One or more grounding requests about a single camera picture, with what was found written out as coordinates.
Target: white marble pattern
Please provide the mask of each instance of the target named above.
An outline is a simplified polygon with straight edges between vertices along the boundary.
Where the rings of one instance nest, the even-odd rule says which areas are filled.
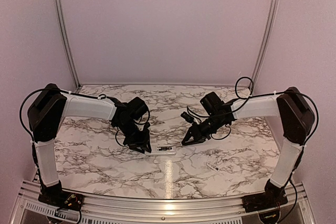
[[[215,91],[224,101],[234,88],[200,86],[84,86],[83,94],[104,93],[128,102],[142,98],[151,110],[151,144],[180,143],[190,124],[180,114],[189,105],[205,114],[200,99]],[[240,89],[247,95],[247,89]],[[64,188],[136,198],[207,198],[263,190],[279,152],[262,118],[233,123],[225,140],[177,147],[176,156],[145,156],[122,148],[108,121],[66,118],[56,140],[57,169]],[[216,137],[226,134],[221,129]],[[212,162],[219,171],[210,169]]]

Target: lavender wall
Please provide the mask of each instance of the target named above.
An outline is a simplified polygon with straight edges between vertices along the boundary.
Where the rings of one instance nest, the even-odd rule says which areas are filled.
[[[53,0],[0,0],[0,6],[0,213],[8,223],[22,180],[34,170],[20,104],[49,82],[73,84]]]
[[[234,84],[270,0],[62,0],[82,83]]]
[[[280,0],[258,93],[297,86],[319,108],[321,122],[296,173],[317,223],[336,223],[336,0]],[[270,120],[278,141],[279,120]]]

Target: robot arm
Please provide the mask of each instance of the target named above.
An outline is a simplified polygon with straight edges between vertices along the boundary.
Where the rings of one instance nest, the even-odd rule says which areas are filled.
[[[125,136],[124,145],[144,153],[151,152],[149,126],[145,123],[139,130],[135,120],[149,111],[139,97],[128,103],[116,98],[93,98],[80,94],[69,94],[49,84],[28,109],[29,127],[33,132],[33,157],[39,168],[41,194],[39,200],[58,207],[79,210],[82,195],[69,194],[62,190],[56,170],[54,142],[63,119],[67,116],[81,116],[111,121]]]
[[[281,95],[255,97],[248,101],[233,99],[227,103],[212,92],[201,99],[201,104],[209,114],[202,123],[197,124],[185,112],[181,115],[192,123],[182,145],[203,143],[220,127],[231,125],[237,119],[257,116],[281,118],[284,142],[275,171],[265,186],[265,193],[245,196],[243,203],[246,212],[286,204],[284,187],[300,163],[305,140],[314,123],[314,113],[306,100],[299,95],[299,90],[293,87]]]

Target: white backdrop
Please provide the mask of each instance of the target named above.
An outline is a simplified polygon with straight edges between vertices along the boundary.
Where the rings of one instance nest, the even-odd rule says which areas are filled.
[[[81,83],[234,84],[271,0],[62,0]]]

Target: white cylinder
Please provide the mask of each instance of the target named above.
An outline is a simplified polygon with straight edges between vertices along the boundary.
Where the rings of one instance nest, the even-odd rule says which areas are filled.
[[[56,185],[59,182],[56,170],[54,142],[55,139],[48,142],[35,143],[41,179],[47,187]]]

